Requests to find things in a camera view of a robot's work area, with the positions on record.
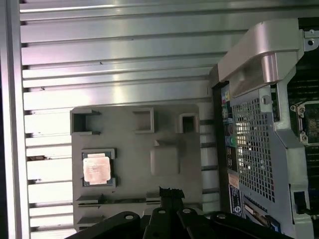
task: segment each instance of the metal frame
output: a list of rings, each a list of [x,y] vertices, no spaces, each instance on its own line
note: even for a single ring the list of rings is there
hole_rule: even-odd
[[[233,117],[246,117],[244,122],[250,122],[257,117],[258,121],[254,124],[257,126],[256,129],[254,127],[246,131],[249,138],[247,143],[251,140],[251,135],[255,140],[259,136],[265,136],[265,142],[269,145],[271,164],[268,166],[272,168],[269,169],[270,173],[263,168],[262,154],[255,150],[253,145],[246,154],[249,160],[245,160],[245,163],[251,165],[247,170],[253,173],[250,174],[247,183],[247,178],[243,178],[245,168],[238,168],[243,169],[243,172],[239,172],[239,189],[243,196],[247,195],[265,208],[267,214],[281,224],[284,234],[294,238],[304,238],[305,235],[307,238],[314,237],[311,217],[298,214],[295,206],[294,192],[304,192],[308,207],[310,203],[305,148],[291,129],[287,94],[287,84],[295,75],[295,65],[304,55],[304,50],[304,32],[299,30],[297,19],[265,21],[251,28],[211,71],[212,86],[229,81]],[[277,83],[280,115],[278,121],[274,120],[269,86],[274,83]],[[234,109],[256,100],[262,117],[256,115],[258,111],[252,109],[246,110],[247,115],[236,115],[237,111]],[[267,119],[264,128],[267,134],[257,132],[258,127],[264,126],[262,119]],[[263,194],[264,184],[261,182],[265,175],[270,176],[268,183],[273,185],[270,187],[274,191],[271,200]]]
[[[29,238],[18,1],[1,1],[0,13],[0,62],[8,237]]]

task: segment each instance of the metal slat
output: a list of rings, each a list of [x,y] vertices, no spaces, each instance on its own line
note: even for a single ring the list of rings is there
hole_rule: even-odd
[[[225,53],[242,33],[65,43],[22,48],[22,64],[97,61],[107,59]]]
[[[61,135],[61,136],[47,136],[47,137],[35,137],[35,138],[25,139],[25,145],[27,147],[59,145],[59,144],[71,144],[71,136]]]
[[[29,209],[30,217],[59,215],[59,214],[71,214],[71,213],[73,213],[73,206],[72,205],[39,207],[39,208],[30,208]]]
[[[70,113],[28,115],[24,122],[25,133],[70,133]]]
[[[72,159],[51,159],[27,162],[28,180],[41,182],[72,180]]]
[[[74,229],[64,229],[64,230],[52,230],[45,232],[32,232],[31,239],[65,239],[73,234],[76,231]]]
[[[200,68],[194,68],[194,69],[141,71],[141,72],[127,72],[127,73],[116,73],[116,74],[96,75],[96,76],[24,80],[23,87],[31,88],[31,87],[44,87],[44,86],[62,86],[62,85],[65,86],[65,85],[136,81],[136,80],[161,79],[161,78],[179,79],[184,77],[206,76],[209,73],[210,69],[211,67],[200,67]]]
[[[278,12],[235,12],[189,16],[161,16],[132,19],[103,19],[81,22],[41,23],[21,26],[21,42],[48,42],[63,40],[99,39],[141,35],[201,33],[214,31],[246,31],[253,25],[270,18],[303,17],[318,14],[318,9],[304,11],[284,9]]]
[[[72,182],[31,184],[29,203],[72,202]]]
[[[68,215],[54,215],[46,217],[33,217],[30,219],[31,227],[59,227],[63,225],[73,226],[73,214]]]
[[[167,5],[151,5],[151,6],[139,6],[135,7],[121,7],[120,4],[107,7],[103,4],[88,3],[83,7],[77,4],[72,5],[59,5],[53,3],[52,5],[34,5],[34,10],[27,9],[26,5],[21,5],[21,21],[31,20],[49,20],[49,19],[66,19],[66,18],[82,18],[82,17],[97,17],[97,16],[123,16],[123,15],[136,15],[136,14],[156,14],[156,13],[170,13],[170,12],[195,12],[195,11],[208,11],[208,10],[250,10],[257,8],[269,8],[282,6],[282,2],[278,1],[266,1],[266,0],[250,0],[250,1],[232,1],[229,2],[198,2],[189,4],[167,4]],[[313,6],[318,5],[316,1],[307,2],[286,2],[285,6]]]
[[[26,0],[25,3],[20,4],[20,12],[42,12],[42,11],[56,11],[56,10],[81,10],[81,9],[98,9],[98,8],[113,8],[113,7],[128,7],[128,6],[144,6],[144,5],[165,5],[177,3],[197,3],[196,0],[117,0],[112,4],[107,0],[83,0],[83,1],[67,1],[67,2],[45,2],[42,0]],[[276,0],[253,0],[253,1],[239,1],[233,4],[225,2],[211,2],[213,9],[236,9],[236,8],[257,8],[257,7],[276,7],[282,5]],[[286,5],[298,5],[298,2],[287,2]]]
[[[57,156],[71,156],[72,149],[70,145],[64,146],[49,146],[49,147],[33,147],[27,148],[26,156],[45,156],[45,157],[57,157]]]
[[[165,82],[24,93],[24,109],[50,109],[199,99],[210,97],[208,81]]]
[[[172,59],[156,58],[152,60],[134,60],[134,61],[102,61],[90,63],[90,65],[44,68],[44,69],[26,69],[22,71],[22,76],[27,79],[50,78],[50,77],[67,77],[67,76],[86,76],[93,74],[111,74],[121,72],[150,71],[150,70],[167,70],[177,68],[193,67],[211,67],[217,63],[220,56],[202,56],[202,57],[185,57]]]

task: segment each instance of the perforated metal grille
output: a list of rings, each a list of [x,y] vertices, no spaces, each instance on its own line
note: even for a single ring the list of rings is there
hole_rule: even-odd
[[[267,115],[259,99],[233,106],[240,182],[275,201]]]

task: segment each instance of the screw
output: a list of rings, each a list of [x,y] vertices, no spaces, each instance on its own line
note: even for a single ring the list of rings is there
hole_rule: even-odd
[[[190,213],[190,209],[188,208],[183,209],[183,213]]]
[[[219,219],[226,219],[226,215],[225,214],[218,214],[217,218]]]

